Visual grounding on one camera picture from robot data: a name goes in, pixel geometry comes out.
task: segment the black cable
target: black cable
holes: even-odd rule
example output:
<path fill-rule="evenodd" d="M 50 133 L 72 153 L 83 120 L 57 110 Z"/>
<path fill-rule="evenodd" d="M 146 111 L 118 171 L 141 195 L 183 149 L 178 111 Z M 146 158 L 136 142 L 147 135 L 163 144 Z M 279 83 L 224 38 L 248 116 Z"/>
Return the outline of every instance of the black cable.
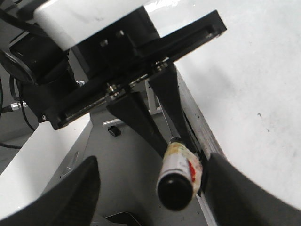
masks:
<path fill-rule="evenodd" d="M 6 112 L 13 112 L 13 109 L 11 109 L 11 105 L 7 105 L 2 108 L 2 113 L 6 113 Z"/>
<path fill-rule="evenodd" d="M 7 145 L 7 144 L 1 143 L 1 142 L 0 142 L 0 146 L 1 147 L 6 147 L 6 148 L 12 148 L 12 149 L 21 149 L 22 148 L 20 146 Z"/>
<path fill-rule="evenodd" d="M 24 22 L 16 17 L 8 14 L 7 12 L 5 12 L 2 9 L 0 9 L 0 19 L 4 20 L 6 23 L 8 23 L 14 27 L 17 27 L 21 30 L 27 31 L 29 33 L 33 33 L 38 36 L 48 37 L 48 35 L 46 35 L 46 33 L 40 27 L 29 24 L 27 22 Z"/>
<path fill-rule="evenodd" d="M 35 131 L 35 128 L 29 123 L 29 121 L 27 119 L 27 116 L 26 116 L 26 113 L 25 113 L 25 110 L 24 110 L 24 105 L 23 105 L 23 87 L 22 87 L 22 85 L 20 83 L 17 86 L 18 86 L 18 89 L 19 89 L 19 96 L 20 96 L 19 98 L 20 98 L 21 111 L 22 111 L 23 118 L 24 118 L 26 124 L 28 125 L 28 127 L 32 131 Z"/>
<path fill-rule="evenodd" d="M 3 88 L 2 88 L 2 81 L 0 77 L 0 119 L 2 114 L 2 107 L 3 107 Z"/>
<path fill-rule="evenodd" d="M 9 6 L 9 7 L 7 7 L 7 8 L 5 8 L 4 9 L 4 12 L 9 12 L 9 11 L 11 11 L 12 9 L 14 9 L 14 8 L 17 8 L 18 6 L 15 4 L 15 5 L 11 5 L 11 6 Z"/>
<path fill-rule="evenodd" d="M 11 75 L 9 76 L 9 91 L 14 100 L 20 101 L 20 98 L 16 95 L 15 78 Z"/>
<path fill-rule="evenodd" d="M 2 114 L 2 107 L 3 107 L 3 88 L 2 88 L 2 81 L 0 77 L 0 118 Z M 4 143 L 0 143 L 1 147 L 6 147 L 6 148 L 13 148 L 13 149 L 21 149 L 20 146 L 14 146 L 14 145 L 7 145 Z"/>

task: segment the red label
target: red label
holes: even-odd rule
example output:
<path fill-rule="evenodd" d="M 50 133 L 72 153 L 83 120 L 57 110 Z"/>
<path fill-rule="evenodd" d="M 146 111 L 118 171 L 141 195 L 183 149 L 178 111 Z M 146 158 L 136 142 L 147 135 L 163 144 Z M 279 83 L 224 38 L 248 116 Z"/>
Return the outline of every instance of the red label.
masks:
<path fill-rule="evenodd" d="M 194 170 L 190 161 L 188 161 L 188 164 L 189 164 L 191 179 L 192 179 L 192 182 L 194 182 L 196 180 L 196 171 Z"/>

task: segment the white table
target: white table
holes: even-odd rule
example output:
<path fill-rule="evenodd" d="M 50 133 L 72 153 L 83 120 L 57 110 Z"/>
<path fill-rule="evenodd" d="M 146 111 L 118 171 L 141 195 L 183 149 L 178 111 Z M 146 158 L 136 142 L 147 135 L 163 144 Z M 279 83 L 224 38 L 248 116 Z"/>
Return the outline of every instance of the white table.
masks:
<path fill-rule="evenodd" d="M 217 9 L 228 30 L 176 65 L 228 160 L 301 209 L 301 1 L 161 0 L 163 36 Z"/>

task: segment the screw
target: screw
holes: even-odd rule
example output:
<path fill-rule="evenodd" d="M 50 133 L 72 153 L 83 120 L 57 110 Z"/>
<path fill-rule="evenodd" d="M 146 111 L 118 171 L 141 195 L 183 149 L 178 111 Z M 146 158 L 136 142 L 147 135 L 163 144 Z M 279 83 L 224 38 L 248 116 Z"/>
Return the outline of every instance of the screw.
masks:
<path fill-rule="evenodd" d="M 120 37 L 122 37 L 122 36 L 124 36 L 123 30 L 120 30 L 120 31 L 116 32 L 116 37 L 117 37 L 117 38 L 120 38 Z"/>
<path fill-rule="evenodd" d="M 108 92 L 113 93 L 113 95 L 112 95 L 113 97 L 118 96 L 119 92 L 116 92 L 116 89 L 117 89 L 116 85 L 114 85 L 114 84 L 110 85 L 108 83 L 107 83 L 107 85 L 108 85 L 108 88 L 107 88 Z"/>
<path fill-rule="evenodd" d="M 212 33 L 210 33 L 210 34 L 208 34 L 207 36 L 206 36 L 206 38 L 211 38 L 213 36 L 213 34 Z"/>
<path fill-rule="evenodd" d="M 104 40 L 102 40 L 102 41 L 100 42 L 100 46 L 101 46 L 101 47 L 105 47 L 105 46 L 107 46 L 108 44 L 109 44 L 109 42 L 108 42 L 107 39 L 104 39 Z"/>
<path fill-rule="evenodd" d="M 156 65 L 157 72 L 160 72 L 160 71 L 162 71 L 164 68 L 167 68 L 167 67 L 168 67 L 168 64 L 167 64 L 166 62 L 161 62 L 161 61 L 156 61 L 156 62 L 155 62 L 155 65 Z"/>

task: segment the white surface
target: white surface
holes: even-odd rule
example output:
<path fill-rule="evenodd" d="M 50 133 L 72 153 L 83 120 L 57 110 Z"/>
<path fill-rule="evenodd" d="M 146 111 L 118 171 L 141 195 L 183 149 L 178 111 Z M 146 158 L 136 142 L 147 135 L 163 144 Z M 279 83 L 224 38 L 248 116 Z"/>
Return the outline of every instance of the white surface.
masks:
<path fill-rule="evenodd" d="M 36 200 L 51 179 L 58 182 L 55 172 L 62 173 L 76 152 L 83 157 L 91 129 L 90 114 L 60 130 L 41 123 L 0 175 L 0 219 Z"/>
<path fill-rule="evenodd" d="M 218 10 L 225 34 L 176 65 L 228 160 L 301 209 L 301 1 L 153 3 L 161 35 Z"/>
<path fill-rule="evenodd" d="M 34 12 L 45 32 L 67 50 L 148 0 L 51 0 Z"/>

